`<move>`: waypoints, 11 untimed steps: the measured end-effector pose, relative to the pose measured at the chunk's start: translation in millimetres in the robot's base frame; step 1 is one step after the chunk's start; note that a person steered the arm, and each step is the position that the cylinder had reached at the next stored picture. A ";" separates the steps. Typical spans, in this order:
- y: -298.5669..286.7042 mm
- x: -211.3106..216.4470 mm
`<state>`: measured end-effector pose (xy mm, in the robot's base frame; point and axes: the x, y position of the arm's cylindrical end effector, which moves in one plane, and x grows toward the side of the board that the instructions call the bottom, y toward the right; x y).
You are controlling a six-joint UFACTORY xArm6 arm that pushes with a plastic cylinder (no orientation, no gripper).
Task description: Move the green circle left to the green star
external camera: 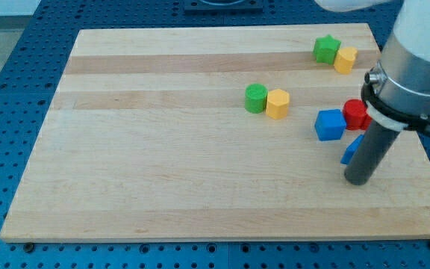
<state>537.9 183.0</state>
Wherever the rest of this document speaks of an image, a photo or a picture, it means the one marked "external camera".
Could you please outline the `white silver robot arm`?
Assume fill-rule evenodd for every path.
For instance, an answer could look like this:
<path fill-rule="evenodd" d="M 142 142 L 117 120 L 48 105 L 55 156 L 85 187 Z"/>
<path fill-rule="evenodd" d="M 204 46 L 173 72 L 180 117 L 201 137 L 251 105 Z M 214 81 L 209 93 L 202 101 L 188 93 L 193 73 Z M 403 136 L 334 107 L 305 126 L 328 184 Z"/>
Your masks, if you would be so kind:
<path fill-rule="evenodd" d="M 404 119 L 381 109 L 424 120 L 430 116 L 430 0 L 404 0 L 381 57 L 367 73 L 375 98 L 367 113 L 386 128 L 401 129 Z"/>

